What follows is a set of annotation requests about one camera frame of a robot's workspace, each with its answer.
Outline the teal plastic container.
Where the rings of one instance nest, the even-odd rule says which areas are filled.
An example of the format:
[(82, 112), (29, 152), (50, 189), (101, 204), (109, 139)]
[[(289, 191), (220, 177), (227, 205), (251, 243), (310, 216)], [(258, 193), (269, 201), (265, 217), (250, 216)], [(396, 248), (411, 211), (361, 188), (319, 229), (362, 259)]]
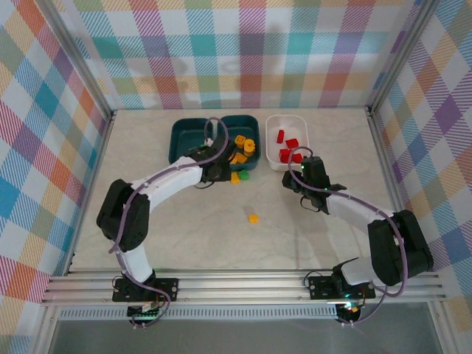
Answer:
[(212, 138), (212, 134), (212, 122), (205, 118), (185, 118), (175, 122), (170, 134), (169, 163), (174, 163), (188, 150), (202, 146), (205, 138)]
[(232, 164), (231, 171), (253, 170), (261, 157), (259, 122), (251, 115), (229, 115), (221, 118), (228, 129), (229, 138), (234, 141), (238, 135), (252, 139), (255, 143), (255, 152), (244, 164)]

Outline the white plastic container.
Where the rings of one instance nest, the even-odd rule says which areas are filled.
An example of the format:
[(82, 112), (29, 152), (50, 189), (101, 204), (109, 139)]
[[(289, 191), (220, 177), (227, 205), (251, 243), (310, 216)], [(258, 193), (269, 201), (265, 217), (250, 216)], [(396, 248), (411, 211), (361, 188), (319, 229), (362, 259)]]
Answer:
[[(282, 144), (277, 144), (277, 134), (280, 129), (285, 131), (285, 139)], [(300, 146), (309, 146), (308, 126), (306, 121), (289, 114), (272, 115), (265, 121), (265, 156), (272, 170), (286, 170), (288, 164), (283, 164), (279, 159), (280, 149), (287, 148), (287, 139), (298, 139)]]

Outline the controller circuit board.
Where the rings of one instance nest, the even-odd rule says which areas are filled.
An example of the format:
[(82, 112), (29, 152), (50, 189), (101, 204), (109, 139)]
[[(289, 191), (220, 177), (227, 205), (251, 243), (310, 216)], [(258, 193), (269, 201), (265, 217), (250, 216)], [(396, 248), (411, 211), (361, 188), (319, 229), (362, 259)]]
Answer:
[(361, 317), (361, 309), (365, 301), (360, 299), (328, 300), (329, 305), (335, 305), (337, 321), (339, 323), (357, 322)]
[(154, 323), (161, 313), (162, 305), (152, 302), (143, 306), (129, 306), (126, 315), (135, 329), (144, 329)]

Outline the aluminium side rail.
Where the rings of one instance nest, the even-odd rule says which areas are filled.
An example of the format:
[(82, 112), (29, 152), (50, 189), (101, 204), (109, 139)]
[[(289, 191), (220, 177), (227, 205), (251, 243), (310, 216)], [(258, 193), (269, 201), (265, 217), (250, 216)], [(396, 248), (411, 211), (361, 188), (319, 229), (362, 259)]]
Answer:
[(109, 139), (111, 138), (111, 133), (114, 127), (114, 121), (116, 119), (117, 113), (118, 113), (118, 110), (112, 111), (110, 117), (108, 118), (106, 122), (105, 130), (104, 130), (104, 137), (100, 145), (99, 153), (97, 154), (97, 160), (94, 163), (94, 168), (92, 169), (90, 186), (85, 194), (83, 205), (81, 206), (80, 213), (78, 214), (77, 227), (75, 228), (74, 233), (72, 234), (72, 239), (69, 242), (67, 253), (64, 258), (63, 267), (59, 273), (59, 275), (61, 276), (68, 275), (70, 266), (75, 256), (77, 242), (80, 238), (81, 229), (83, 227), (84, 220), (86, 218), (86, 213), (89, 208), (89, 204), (91, 202), (91, 197), (93, 196), (93, 192), (94, 192), (95, 185), (97, 183), (98, 175), (100, 174), (100, 168), (103, 163), (106, 149), (108, 147)]
[[(372, 134), (375, 149), (381, 163), (381, 171), (393, 210), (392, 221), (399, 229), (406, 252), (408, 277), (415, 277), (428, 271), (434, 264), (426, 239), (413, 212), (401, 209), (400, 190), (393, 167), (389, 163), (385, 144), (382, 141), (373, 113), (365, 109), (367, 122)], [(389, 222), (380, 217), (368, 226), (369, 246), (374, 270), (387, 285), (394, 285), (403, 279), (403, 261), (400, 245)]]

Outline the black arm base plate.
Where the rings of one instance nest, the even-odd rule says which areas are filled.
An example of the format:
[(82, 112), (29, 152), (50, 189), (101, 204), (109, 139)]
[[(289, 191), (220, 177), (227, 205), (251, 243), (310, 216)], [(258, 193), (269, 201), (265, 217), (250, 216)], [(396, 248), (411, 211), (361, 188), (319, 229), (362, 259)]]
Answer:
[(311, 299), (374, 299), (375, 290), (369, 283), (349, 285), (337, 275), (308, 277)]
[[(148, 287), (156, 288), (167, 293), (171, 302), (177, 300), (177, 278), (150, 278), (145, 281), (144, 284)], [(118, 277), (115, 279), (113, 289), (113, 302), (154, 302), (156, 300), (162, 302), (165, 300), (165, 295), (144, 289), (126, 277)]]

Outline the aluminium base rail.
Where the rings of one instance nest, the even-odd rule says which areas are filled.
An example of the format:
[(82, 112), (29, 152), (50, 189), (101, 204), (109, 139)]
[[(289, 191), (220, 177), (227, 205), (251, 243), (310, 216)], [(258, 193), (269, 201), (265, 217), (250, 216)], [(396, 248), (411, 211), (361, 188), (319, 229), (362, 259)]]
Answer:
[[(78, 270), (52, 277), (42, 305), (110, 305), (116, 269)], [(164, 270), (177, 278), (177, 305), (308, 304), (303, 270)]]

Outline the aluminium frame post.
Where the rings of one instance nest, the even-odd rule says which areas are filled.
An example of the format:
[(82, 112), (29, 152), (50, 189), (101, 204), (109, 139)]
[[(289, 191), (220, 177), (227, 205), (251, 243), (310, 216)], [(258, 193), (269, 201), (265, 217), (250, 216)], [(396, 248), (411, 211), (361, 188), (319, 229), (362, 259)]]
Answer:
[(391, 32), (369, 79), (368, 92), (364, 98), (367, 111), (377, 110), (385, 100), (440, 2), (441, 0), (405, 1), (394, 18)]
[(108, 104), (105, 95), (92, 75), (78, 45), (68, 31), (52, 0), (35, 0), (35, 3), (58, 38), (60, 45), (68, 55), (73, 67), (83, 80), (84, 85), (89, 90), (91, 97), (95, 100), (101, 112), (104, 113), (106, 119), (111, 121), (114, 118), (114, 110)]

